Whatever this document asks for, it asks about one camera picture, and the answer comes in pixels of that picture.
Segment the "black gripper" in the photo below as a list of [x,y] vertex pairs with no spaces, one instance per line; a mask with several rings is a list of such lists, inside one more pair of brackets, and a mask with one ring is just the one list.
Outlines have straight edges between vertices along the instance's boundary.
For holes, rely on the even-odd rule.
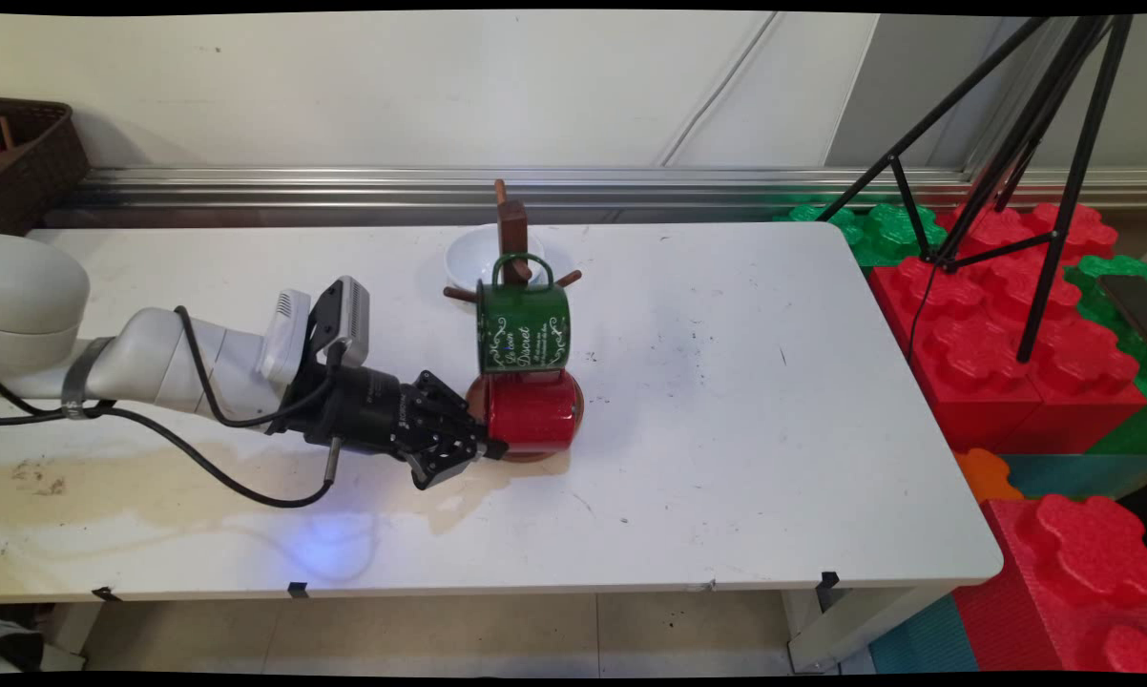
[[[487,426],[469,401],[432,370],[405,384],[384,370],[312,365],[287,395],[290,405],[306,399],[287,416],[287,430],[321,447],[340,439],[342,448],[368,455],[406,456],[418,490],[457,477],[481,458],[500,460],[509,448],[487,442]],[[452,443],[437,445],[437,434]]]

